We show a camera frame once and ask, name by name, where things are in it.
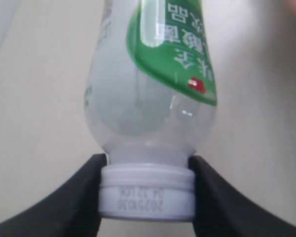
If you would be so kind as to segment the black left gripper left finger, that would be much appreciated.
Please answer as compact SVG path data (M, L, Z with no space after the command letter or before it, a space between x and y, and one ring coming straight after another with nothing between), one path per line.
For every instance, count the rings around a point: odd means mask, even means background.
M101 169L105 154L93 155L49 196L0 223L0 237L95 237Z

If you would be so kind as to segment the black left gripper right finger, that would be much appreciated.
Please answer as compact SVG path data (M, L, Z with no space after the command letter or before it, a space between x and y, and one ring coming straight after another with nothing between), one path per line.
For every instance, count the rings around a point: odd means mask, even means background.
M241 194L201 156L191 156L195 174L197 237L296 237L296 226L271 214Z

